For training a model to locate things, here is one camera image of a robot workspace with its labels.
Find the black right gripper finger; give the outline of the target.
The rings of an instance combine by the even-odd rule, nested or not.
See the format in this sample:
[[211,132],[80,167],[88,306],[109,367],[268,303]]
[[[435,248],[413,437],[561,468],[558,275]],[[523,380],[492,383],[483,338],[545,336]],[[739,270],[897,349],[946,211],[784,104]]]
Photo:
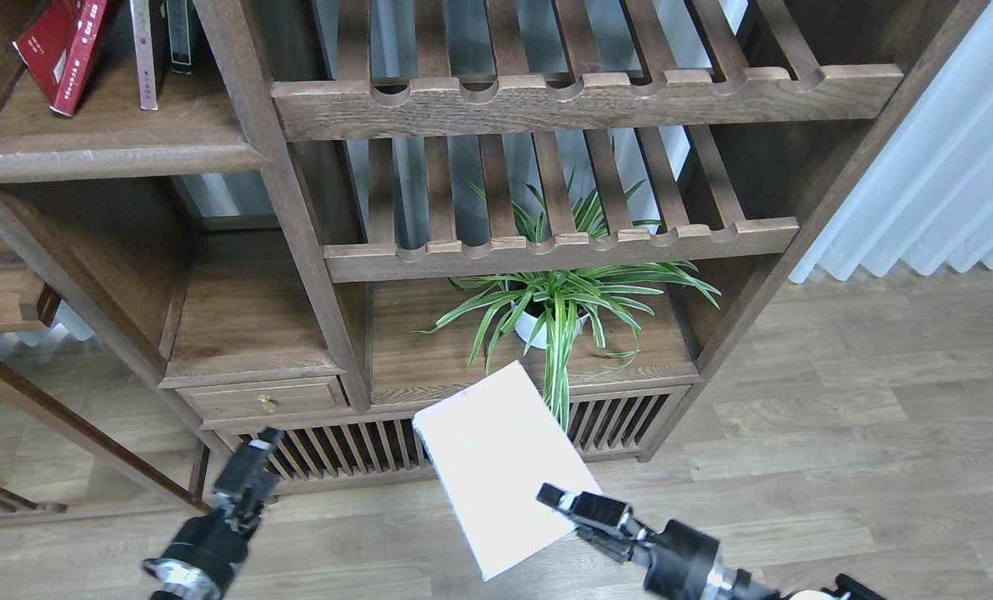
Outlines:
[[630,525],[633,509],[628,502],[591,492],[573,494],[548,482],[539,487],[535,500],[593,533],[614,538],[634,536],[634,527]]

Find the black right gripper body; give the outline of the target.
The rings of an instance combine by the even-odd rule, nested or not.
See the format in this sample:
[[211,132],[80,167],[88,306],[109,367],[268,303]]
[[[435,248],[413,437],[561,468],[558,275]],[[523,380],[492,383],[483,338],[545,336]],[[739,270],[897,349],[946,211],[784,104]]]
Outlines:
[[720,542],[678,520],[656,532],[636,519],[618,527],[584,525],[584,540],[618,563],[646,566],[644,590],[667,599],[717,599],[718,585],[710,581]]

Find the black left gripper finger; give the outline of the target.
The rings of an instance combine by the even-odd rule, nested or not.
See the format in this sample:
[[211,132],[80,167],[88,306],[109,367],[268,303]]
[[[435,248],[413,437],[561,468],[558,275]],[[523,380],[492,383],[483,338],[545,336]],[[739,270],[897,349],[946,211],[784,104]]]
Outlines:
[[270,455],[283,439],[283,430],[265,428],[256,439],[243,442],[215,479],[217,508],[229,518],[255,518],[280,481],[266,470]]

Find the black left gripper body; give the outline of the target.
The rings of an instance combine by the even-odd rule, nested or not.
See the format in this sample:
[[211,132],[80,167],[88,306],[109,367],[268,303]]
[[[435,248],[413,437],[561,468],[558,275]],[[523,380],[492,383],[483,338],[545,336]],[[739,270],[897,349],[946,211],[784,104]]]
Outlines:
[[248,556],[261,513],[227,517],[216,507],[187,520],[162,555],[144,561],[146,573],[162,582],[154,597],[225,596]]

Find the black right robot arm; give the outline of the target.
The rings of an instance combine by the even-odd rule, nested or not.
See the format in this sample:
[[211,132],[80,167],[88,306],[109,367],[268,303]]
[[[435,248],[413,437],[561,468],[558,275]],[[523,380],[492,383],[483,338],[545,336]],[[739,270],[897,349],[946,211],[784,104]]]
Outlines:
[[783,599],[753,581],[748,571],[726,567],[720,540],[670,519],[663,532],[637,520],[632,505],[606,495],[573,494],[546,482],[537,500],[575,524],[585,542],[617,563],[646,567],[642,588],[666,599]]

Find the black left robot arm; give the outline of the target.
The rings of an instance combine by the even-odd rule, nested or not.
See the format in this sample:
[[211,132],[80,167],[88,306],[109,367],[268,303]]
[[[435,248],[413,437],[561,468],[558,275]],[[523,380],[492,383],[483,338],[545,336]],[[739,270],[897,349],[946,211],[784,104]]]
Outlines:
[[256,439],[241,443],[213,485],[214,508],[184,522],[161,556],[142,562],[142,569],[162,582],[153,599],[224,597],[280,481],[266,463],[282,437],[283,430],[266,427]]

